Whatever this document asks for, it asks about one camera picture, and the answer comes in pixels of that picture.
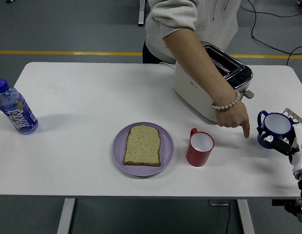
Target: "white toaster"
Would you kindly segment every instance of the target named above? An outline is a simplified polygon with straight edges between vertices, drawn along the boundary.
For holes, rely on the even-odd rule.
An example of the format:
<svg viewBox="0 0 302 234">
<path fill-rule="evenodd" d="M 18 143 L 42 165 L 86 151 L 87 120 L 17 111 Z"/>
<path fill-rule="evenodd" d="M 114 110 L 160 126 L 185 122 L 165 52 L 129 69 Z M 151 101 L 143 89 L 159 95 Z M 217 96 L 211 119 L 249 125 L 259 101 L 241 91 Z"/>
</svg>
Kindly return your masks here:
<svg viewBox="0 0 302 234">
<path fill-rule="evenodd" d="M 239 91 L 241 97 L 252 98 L 253 93 L 247 90 L 253 77 L 251 69 L 216 46 L 207 43 L 203 45 L 231 87 Z M 174 90 L 210 123 L 217 123 L 215 110 L 211 107 L 213 100 L 178 63 L 175 66 Z"/>
</svg>

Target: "plastic bottle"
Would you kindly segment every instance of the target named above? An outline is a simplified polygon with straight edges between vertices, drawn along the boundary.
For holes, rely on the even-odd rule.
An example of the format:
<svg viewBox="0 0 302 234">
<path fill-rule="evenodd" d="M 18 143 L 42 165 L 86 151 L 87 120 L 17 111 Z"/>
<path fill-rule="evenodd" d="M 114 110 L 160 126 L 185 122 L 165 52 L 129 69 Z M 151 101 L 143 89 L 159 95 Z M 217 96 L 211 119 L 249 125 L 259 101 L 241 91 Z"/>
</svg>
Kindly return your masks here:
<svg viewBox="0 0 302 234">
<path fill-rule="evenodd" d="M 38 120 L 24 97 L 4 79 L 0 79 L 0 110 L 20 134 L 30 134 L 38 128 Z"/>
</svg>

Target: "gray floor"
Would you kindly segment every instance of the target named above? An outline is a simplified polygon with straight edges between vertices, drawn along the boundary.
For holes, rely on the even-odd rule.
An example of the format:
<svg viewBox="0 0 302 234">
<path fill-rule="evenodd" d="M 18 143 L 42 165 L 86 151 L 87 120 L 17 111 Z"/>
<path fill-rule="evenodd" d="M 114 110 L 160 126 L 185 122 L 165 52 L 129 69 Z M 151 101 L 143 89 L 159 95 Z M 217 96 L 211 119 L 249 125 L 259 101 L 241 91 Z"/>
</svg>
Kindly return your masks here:
<svg viewBox="0 0 302 234">
<path fill-rule="evenodd" d="M 137 26 L 138 0 L 5 2 L 0 0 L 0 51 L 141 52 L 145 29 Z M 251 2 L 260 12 L 283 16 L 302 13 L 295 0 Z M 241 6 L 252 9 L 246 0 Z M 251 38 L 253 22 L 254 13 L 240 8 L 239 32 L 226 51 L 238 55 L 284 55 Z M 302 46 L 302 15 L 278 18 L 258 14 L 254 36 L 291 52 Z M 246 64 L 286 64 L 286 59 L 238 59 Z M 24 66 L 32 61 L 141 63 L 142 58 L 0 54 L 0 78 L 14 85 Z M 290 59 L 288 65 L 302 82 L 302 59 Z M 302 234 L 302 223 L 283 207 L 272 207 L 271 200 L 250 199 L 248 203 L 256 234 Z M 63 198 L 0 196 L 0 234 L 56 233 L 62 204 Z M 234 202 L 231 211 L 228 233 L 241 233 Z M 225 233 L 227 218 L 227 207 L 210 207 L 203 199 L 79 199 L 71 233 Z"/>
</svg>

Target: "plate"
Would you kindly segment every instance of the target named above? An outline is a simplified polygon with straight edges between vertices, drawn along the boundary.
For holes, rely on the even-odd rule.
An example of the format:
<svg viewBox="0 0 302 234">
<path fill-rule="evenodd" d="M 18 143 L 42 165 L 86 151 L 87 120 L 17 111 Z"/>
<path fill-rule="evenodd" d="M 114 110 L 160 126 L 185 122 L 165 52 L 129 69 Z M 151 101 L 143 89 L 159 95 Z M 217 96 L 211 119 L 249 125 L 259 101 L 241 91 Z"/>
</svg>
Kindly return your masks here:
<svg viewBox="0 0 302 234">
<path fill-rule="evenodd" d="M 130 132 L 130 129 L 137 125 L 151 126 L 159 131 L 160 138 L 161 138 L 161 147 L 160 147 L 161 166 L 160 167 L 123 165 L 128 134 Z M 134 176 L 145 177 L 145 176 L 152 176 L 156 173 L 159 173 L 160 171 L 162 171 L 168 166 L 168 164 L 172 159 L 173 153 L 174 153 L 174 143 L 169 133 L 161 126 L 149 122 L 138 122 L 128 125 L 116 135 L 113 142 L 113 157 L 115 162 L 122 170 Z"/>
</svg>

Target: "hand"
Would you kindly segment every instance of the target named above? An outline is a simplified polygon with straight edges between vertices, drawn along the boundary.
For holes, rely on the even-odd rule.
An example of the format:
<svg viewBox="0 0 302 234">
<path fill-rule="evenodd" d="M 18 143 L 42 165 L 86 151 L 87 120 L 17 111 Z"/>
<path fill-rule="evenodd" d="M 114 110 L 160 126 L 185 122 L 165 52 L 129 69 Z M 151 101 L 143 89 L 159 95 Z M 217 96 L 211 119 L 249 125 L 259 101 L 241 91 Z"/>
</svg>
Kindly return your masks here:
<svg viewBox="0 0 302 234">
<path fill-rule="evenodd" d="M 244 137 L 249 137 L 249 120 L 246 107 L 239 101 L 225 111 L 216 111 L 217 123 L 220 127 L 236 128 L 242 126 Z"/>
</svg>

